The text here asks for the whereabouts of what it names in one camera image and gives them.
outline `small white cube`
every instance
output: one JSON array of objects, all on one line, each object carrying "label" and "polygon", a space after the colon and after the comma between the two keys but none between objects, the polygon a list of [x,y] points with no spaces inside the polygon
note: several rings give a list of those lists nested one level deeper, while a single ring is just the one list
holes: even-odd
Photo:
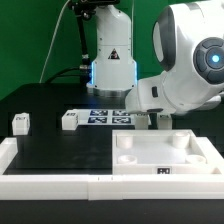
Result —
[{"label": "small white cube", "polygon": [[157,126],[159,130],[172,130],[172,117],[170,114],[157,114]]},{"label": "small white cube", "polygon": [[13,135],[28,135],[30,129],[30,115],[16,114],[12,121]]},{"label": "small white cube", "polygon": [[148,114],[135,114],[135,129],[147,130],[149,125]]},{"label": "small white cube", "polygon": [[62,117],[62,130],[75,131],[79,124],[79,111],[68,110]]}]

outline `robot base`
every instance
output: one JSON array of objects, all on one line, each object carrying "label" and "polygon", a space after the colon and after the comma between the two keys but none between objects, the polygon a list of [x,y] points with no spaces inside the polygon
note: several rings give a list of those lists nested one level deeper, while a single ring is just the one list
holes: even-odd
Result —
[{"label": "robot base", "polygon": [[102,90],[88,87],[87,85],[87,92],[89,94],[93,94],[96,96],[103,96],[103,97],[126,97],[131,89],[124,90],[124,91],[115,91],[115,90]]}]

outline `white block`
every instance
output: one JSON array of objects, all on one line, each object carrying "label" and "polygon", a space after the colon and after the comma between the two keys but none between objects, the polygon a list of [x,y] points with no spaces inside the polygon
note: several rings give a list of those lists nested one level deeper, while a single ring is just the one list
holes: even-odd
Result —
[{"label": "white block", "polygon": [[133,135],[129,132],[119,132],[117,134],[117,147],[120,149],[130,149],[133,146]]},{"label": "white block", "polygon": [[12,121],[13,135],[27,135],[30,129],[30,115],[16,114]]},{"label": "white block", "polygon": [[136,130],[147,130],[149,125],[148,114],[135,114],[135,129]]},{"label": "white block", "polygon": [[6,138],[0,144],[0,175],[5,172],[17,152],[18,149],[16,138]]},{"label": "white block", "polygon": [[62,117],[62,130],[75,131],[79,123],[79,111],[68,110]]},{"label": "white block", "polygon": [[172,130],[172,117],[170,114],[157,114],[157,126],[159,130]]}]

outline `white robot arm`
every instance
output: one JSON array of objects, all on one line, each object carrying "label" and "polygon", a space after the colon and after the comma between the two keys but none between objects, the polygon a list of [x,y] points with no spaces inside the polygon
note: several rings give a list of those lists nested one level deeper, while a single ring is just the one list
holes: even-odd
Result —
[{"label": "white robot arm", "polygon": [[[99,96],[125,96],[137,83],[136,62],[131,54],[132,21],[128,15],[114,7],[119,2],[71,0],[68,4],[78,22],[82,70],[87,70],[87,73],[91,71],[91,79],[87,83],[88,92]],[[96,15],[97,24],[97,57],[91,63],[82,20],[88,21],[93,15]]]},{"label": "white robot arm", "polygon": [[170,5],[153,31],[159,76],[138,81],[126,97],[129,113],[184,114],[214,108],[224,88],[224,4]]}]

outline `green screen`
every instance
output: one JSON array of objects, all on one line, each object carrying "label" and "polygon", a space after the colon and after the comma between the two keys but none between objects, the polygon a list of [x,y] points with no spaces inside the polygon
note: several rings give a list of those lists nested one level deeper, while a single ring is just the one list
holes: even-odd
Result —
[{"label": "green screen", "polygon": [[[38,83],[59,13],[66,0],[0,1],[0,99],[18,87]],[[186,1],[134,1],[134,59],[138,78],[159,74],[162,69],[152,47],[152,29],[160,12],[169,4]],[[116,7],[132,16],[133,0],[121,0]],[[91,59],[96,57],[95,18],[84,22]],[[81,62],[76,18],[65,10],[46,69],[45,78]],[[76,77],[56,82],[79,82]]]}]

